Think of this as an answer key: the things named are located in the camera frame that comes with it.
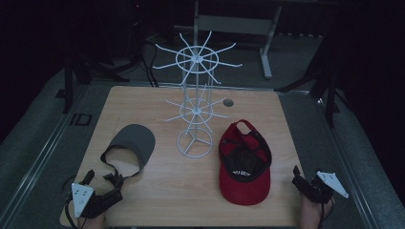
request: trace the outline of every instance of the table surface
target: table surface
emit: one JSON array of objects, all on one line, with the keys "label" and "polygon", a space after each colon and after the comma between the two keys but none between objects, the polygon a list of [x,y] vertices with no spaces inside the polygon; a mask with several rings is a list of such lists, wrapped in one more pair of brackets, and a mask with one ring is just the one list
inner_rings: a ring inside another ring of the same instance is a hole
[{"label": "table surface", "polygon": [[[188,91],[190,97],[195,97],[196,90]],[[231,99],[234,105],[226,107],[224,98]],[[155,135],[156,146],[143,170],[125,181],[121,190],[123,201],[108,210],[107,226],[298,225],[300,197],[291,181],[293,167],[298,165],[301,169],[301,165],[278,95],[265,91],[213,90],[212,101],[218,101],[212,106],[216,115],[208,121],[214,133],[213,147],[206,156],[190,158],[177,147],[178,136],[188,123],[181,117],[167,121],[180,115],[180,107],[173,104],[183,102],[180,88],[112,88],[75,182],[94,169],[96,177],[91,186],[96,193],[102,195],[113,188],[102,176],[114,171],[100,161],[100,155],[126,125],[149,128]],[[219,139],[230,123],[240,119],[257,128],[273,155],[268,197],[252,206],[226,201],[219,188]],[[128,160],[121,161],[124,167]],[[60,222],[69,225],[63,211]]]}]

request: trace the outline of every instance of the white wire rack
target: white wire rack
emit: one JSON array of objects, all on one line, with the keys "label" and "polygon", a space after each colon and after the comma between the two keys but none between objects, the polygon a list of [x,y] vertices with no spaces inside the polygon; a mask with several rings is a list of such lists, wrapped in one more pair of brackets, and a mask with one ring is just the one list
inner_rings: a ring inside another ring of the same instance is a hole
[{"label": "white wire rack", "polygon": [[[185,44],[185,48],[180,51],[173,51],[156,45],[159,49],[167,52],[172,52],[176,54],[175,63],[159,66],[154,66],[154,69],[165,69],[173,66],[178,66],[182,71],[182,82],[180,87],[183,90],[183,102],[182,104],[171,102],[165,99],[166,102],[178,106],[180,108],[180,114],[178,116],[166,119],[166,121],[171,121],[177,118],[182,118],[186,123],[188,123],[187,129],[180,133],[178,137],[178,148],[179,151],[188,157],[198,158],[207,155],[212,148],[212,134],[214,132],[208,125],[208,121],[212,116],[218,117],[229,117],[225,115],[215,114],[213,106],[217,103],[223,102],[223,99],[212,102],[212,86],[214,82],[221,84],[215,76],[214,70],[219,65],[224,65],[228,67],[241,67],[242,64],[233,65],[220,61],[218,53],[224,52],[232,49],[236,44],[233,44],[225,49],[214,51],[206,47],[209,38],[211,37],[211,32],[206,38],[202,46],[189,46],[180,34],[181,40]],[[200,85],[200,75],[208,75],[207,83]],[[193,88],[188,89],[187,78],[190,76],[195,76],[196,85]],[[189,92],[195,90],[194,97],[189,95]]]}]

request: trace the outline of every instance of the person's hand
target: person's hand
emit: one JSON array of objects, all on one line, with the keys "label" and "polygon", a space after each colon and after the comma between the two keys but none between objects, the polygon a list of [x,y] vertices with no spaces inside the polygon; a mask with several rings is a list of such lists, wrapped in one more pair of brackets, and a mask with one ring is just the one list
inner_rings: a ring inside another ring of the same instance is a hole
[{"label": "person's hand", "polygon": [[79,218],[77,219],[78,229],[103,229],[107,211],[101,213],[93,219]]},{"label": "person's hand", "polygon": [[333,198],[324,205],[324,216],[322,217],[322,205],[309,200],[305,195],[301,194],[301,229],[316,229],[320,222],[325,219],[331,212],[333,207]]}]

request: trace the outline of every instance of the black cable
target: black cable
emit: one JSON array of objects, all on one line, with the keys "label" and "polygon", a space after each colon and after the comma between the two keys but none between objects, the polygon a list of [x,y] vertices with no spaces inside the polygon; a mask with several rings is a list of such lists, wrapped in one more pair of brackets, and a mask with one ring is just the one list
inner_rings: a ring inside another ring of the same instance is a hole
[{"label": "black cable", "polygon": [[158,88],[159,83],[158,83],[158,81],[156,80],[156,78],[154,77],[154,75],[152,73],[152,66],[153,66],[153,63],[155,62],[155,58],[156,58],[156,55],[158,53],[158,50],[157,50],[156,46],[153,43],[149,42],[149,41],[145,41],[145,44],[152,46],[154,48],[155,52],[154,52],[154,55],[152,56],[150,66],[147,65],[145,58],[143,56],[141,57],[142,62],[143,62],[143,66],[145,67],[146,75],[148,77],[148,80],[149,80],[149,83],[151,84],[151,86]]},{"label": "black cable", "polygon": [[65,203],[65,214],[66,214],[66,218],[68,219],[68,221],[71,224],[72,228],[77,229],[77,227],[75,226],[74,221],[72,220],[71,214],[69,214],[69,201]]},{"label": "black cable", "polygon": [[73,176],[67,178],[67,179],[63,182],[62,188],[60,189],[60,194],[59,194],[60,196],[63,194],[63,192],[65,192],[65,187],[66,187],[66,184],[69,182],[69,180],[74,179],[75,177],[76,177],[76,175],[73,175]]},{"label": "black cable", "polygon": [[126,70],[129,70],[130,68],[136,68],[137,64],[139,63],[140,58],[138,56],[132,56],[129,58],[129,63],[123,64],[121,66],[113,67],[113,68],[108,68],[111,71],[114,71],[115,73],[123,72]]},{"label": "black cable", "polygon": [[325,218],[324,218],[324,216],[325,216],[325,207],[324,207],[324,204],[321,203],[322,215],[321,215],[321,220],[319,221],[319,224],[318,224],[318,228],[322,228],[322,222],[324,222],[330,216],[331,212],[333,211],[333,206],[334,206],[333,198],[330,198],[330,201],[331,201],[331,208],[330,208],[330,211],[329,211],[328,215]]},{"label": "black cable", "polygon": [[81,225],[81,229],[84,228],[84,224],[86,224],[87,218],[84,219],[83,225]]}]

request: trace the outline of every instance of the red baseball cap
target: red baseball cap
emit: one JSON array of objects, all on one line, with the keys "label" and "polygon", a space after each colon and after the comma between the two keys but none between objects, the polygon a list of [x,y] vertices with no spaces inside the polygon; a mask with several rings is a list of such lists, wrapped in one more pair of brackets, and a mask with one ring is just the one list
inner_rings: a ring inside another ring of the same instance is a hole
[{"label": "red baseball cap", "polygon": [[260,133],[255,130],[240,136],[225,133],[220,143],[220,160],[220,189],[226,200],[254,205],[266,199],[270,190],[271,151]]}]

